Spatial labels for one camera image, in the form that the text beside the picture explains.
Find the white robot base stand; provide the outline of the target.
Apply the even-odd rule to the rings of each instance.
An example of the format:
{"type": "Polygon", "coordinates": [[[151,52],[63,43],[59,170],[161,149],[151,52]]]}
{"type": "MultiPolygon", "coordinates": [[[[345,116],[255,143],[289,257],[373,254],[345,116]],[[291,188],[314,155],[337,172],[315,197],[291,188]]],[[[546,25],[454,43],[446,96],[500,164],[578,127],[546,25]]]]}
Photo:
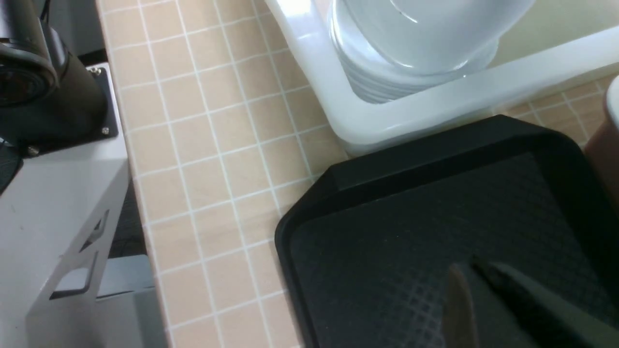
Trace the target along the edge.
{"type": "Polygon", "coordinates": [[[110,66],[104,140],[25,159],[1,196],[3,348],[165,348],[146,255],[109,259],[130,186],[110,66]]]}

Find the black robot base joint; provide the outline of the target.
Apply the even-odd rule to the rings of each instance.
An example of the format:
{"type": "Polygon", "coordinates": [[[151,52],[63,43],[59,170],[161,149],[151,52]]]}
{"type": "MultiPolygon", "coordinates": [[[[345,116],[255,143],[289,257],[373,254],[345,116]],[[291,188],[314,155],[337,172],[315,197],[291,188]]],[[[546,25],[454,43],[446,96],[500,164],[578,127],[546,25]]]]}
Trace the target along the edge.
{"type": "Polygon", "coordinates": [[[30,0],[0,6],[1,147],[26,158],[117,137],[114,91],[105,69],[87,69],[30,0]]]}

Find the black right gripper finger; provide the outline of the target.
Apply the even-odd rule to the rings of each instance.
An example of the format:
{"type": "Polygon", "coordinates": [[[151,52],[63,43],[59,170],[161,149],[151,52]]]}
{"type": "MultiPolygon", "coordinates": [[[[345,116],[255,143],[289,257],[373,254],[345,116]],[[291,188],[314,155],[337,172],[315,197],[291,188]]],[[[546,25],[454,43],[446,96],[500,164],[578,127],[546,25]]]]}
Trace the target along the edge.
{"type": "Polygon", "coordinates": [[[447,269],[447,348],[616,348],[616,328],[504,263],[474,256],[447,269]]]}

